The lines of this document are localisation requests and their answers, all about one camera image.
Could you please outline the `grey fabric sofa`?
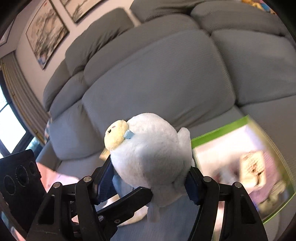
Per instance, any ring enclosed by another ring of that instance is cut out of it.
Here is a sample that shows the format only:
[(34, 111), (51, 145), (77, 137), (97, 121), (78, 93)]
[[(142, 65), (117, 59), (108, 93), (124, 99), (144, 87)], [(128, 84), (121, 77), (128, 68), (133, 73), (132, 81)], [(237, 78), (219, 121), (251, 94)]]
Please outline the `grey fabric sofa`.
[(66, 51), (43, 94), (40, 167), (82, 178), (116, 120), (155, 113), (185, 140), (249, 114), (295, 175), (295, 43), (280, 18), (235, 1), (134, 1)]

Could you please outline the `grey striped curtain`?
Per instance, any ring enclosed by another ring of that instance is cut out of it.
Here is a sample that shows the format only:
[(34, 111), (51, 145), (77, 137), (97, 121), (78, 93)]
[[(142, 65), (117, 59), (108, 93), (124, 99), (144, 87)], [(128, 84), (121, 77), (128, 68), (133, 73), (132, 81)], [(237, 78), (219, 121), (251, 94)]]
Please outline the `grey striped curtain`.
[(1, 58), (1, 70), (17, 113), (30, 133), (44, 146), (44, 132), (50, 117), (24, 77), (15, 52)]

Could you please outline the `green cardboard box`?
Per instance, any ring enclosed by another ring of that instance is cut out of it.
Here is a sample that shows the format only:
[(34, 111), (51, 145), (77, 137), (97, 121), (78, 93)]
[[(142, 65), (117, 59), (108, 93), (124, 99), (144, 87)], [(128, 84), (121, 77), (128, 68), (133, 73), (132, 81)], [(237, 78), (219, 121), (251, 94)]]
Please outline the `green cardboard box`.
[(222, 184), (241, 183), (264, 223), (295, 195), (283, 155), (249, 116), (195, 137), (191, 144), (202, 174)]

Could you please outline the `purple and grey sock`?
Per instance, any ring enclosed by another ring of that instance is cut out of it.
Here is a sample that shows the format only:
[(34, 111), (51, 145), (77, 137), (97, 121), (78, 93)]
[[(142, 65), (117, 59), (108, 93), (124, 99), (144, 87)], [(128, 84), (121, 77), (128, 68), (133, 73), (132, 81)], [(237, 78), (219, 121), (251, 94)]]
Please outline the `purple and grey sock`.
[(266, 184), (250, 193), (261, 219), (273, 215), (288, 198), (287, 185), (282, 179), (273, 158), (265, 159)]

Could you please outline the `window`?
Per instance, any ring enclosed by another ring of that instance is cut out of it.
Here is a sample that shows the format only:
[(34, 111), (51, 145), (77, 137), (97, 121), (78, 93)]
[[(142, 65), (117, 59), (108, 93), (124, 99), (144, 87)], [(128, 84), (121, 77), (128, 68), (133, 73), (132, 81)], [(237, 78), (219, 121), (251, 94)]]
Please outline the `window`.
[(1, 158), (27, 150), (34, 137), (18, 116), (14, 104), (1, 87)]

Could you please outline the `beige tree tissue pack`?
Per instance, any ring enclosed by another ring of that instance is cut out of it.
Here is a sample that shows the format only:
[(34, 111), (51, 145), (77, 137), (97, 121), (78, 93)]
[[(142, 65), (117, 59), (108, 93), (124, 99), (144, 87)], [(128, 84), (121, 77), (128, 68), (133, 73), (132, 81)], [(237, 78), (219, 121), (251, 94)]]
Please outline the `beige tree tissue pack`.
[(266, 167), (262, 151), (248, 152), (239, 160), (239, 182), (246, 190), (261, 189), (266, 184)]

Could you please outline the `pink garment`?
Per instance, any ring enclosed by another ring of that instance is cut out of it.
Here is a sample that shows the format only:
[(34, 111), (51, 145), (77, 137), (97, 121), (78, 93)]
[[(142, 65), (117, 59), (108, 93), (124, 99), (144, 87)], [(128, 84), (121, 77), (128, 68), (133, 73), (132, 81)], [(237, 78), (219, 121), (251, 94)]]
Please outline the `pink garment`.
[(79, 179), (76, 177), (67, 176), (67, 175), (52, 171), (50, 168), (40, 163), (37, 163), (37, 167), (39, 169), (39, 172), (41, 173), (41, 182), (46, 192), (48, 192), (51, 186), (56, 182), (60, 182), (63, 185), (68, 185), (68, 184), (77, 183), (79, 181)]

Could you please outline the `white cream knitted cloth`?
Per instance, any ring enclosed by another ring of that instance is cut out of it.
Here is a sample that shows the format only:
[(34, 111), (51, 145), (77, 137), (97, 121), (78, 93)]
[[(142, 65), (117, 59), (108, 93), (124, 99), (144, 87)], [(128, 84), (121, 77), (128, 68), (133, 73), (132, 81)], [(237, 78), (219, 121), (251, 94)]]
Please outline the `white cream knitted cloth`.
[(147, 210), (148, 210), (147, 206), (142, 207), (141, 209), (139, 209), (134, 213), (134, 216), (132, 218), (119, 224), (118, 226), (131, 225), (133, 223), (141, 221), (144, 217), (147, 216)]

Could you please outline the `white plush toy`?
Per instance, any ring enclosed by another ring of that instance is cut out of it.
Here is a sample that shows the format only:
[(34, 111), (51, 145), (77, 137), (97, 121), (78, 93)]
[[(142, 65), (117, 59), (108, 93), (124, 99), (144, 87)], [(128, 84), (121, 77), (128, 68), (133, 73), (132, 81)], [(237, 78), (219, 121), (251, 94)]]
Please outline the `white plush toy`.
[(160, 208), (186, 193), (185, 179), (194, 162), (190, 131), (179, 131), (154, 113), (117, 120), (106, 130), (104, 144), (121, 179), (152, 192), (147, 218), (157, 222)]

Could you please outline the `pile of plush toys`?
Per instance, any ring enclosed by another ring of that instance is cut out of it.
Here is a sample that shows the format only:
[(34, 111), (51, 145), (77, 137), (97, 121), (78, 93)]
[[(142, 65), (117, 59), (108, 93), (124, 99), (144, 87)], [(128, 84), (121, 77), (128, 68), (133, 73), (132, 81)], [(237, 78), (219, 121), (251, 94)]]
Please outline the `pile of plush toys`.
[(264, 1), (260, 1), (260, 0), (257, 0), (257, 1), (253, 1), (253, 0), (241, 0), (242, 3), (246, 3), (246, 4), (249, 4), (253, 7), (256, 7), (262, 11), (265, 11), (265, 12), (268, 12), (268, 13), (271, 13), (271, 14), (275, 14), (275, 11), (272, 10)]

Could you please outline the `framed landscape painting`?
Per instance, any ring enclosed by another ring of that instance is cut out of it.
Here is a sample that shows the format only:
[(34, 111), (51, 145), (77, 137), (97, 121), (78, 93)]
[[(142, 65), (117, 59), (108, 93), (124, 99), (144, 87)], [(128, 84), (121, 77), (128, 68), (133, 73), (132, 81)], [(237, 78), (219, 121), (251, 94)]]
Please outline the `framed landscape painting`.
[(45, 69), (52, 55), (69, 34), (52, 1), (45, 0), (34, 15), (26, 37), (34, 56)]

